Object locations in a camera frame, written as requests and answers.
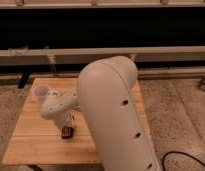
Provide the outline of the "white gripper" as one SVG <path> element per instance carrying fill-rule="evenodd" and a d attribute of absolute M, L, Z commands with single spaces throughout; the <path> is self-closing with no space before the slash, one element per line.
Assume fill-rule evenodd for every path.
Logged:
<path fill-rule="evenodd" d="M 61 114 L 55 119 L 55 124 L 62 129 L 63 138 L 72 138 L 74 135 L 75 117 L 71 112 Z"/>

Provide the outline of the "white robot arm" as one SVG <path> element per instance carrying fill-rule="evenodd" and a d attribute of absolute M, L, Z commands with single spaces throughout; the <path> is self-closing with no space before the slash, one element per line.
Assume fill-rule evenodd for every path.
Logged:
<path fill-rule="evenodd" d="M 135 63 L 125 56 L 94 61 L 73 89 L 50 92 L 41 116 L 54 119 L 80 106 L 105 171 L 160 171 L 131 92 L 137 77 Z"/>

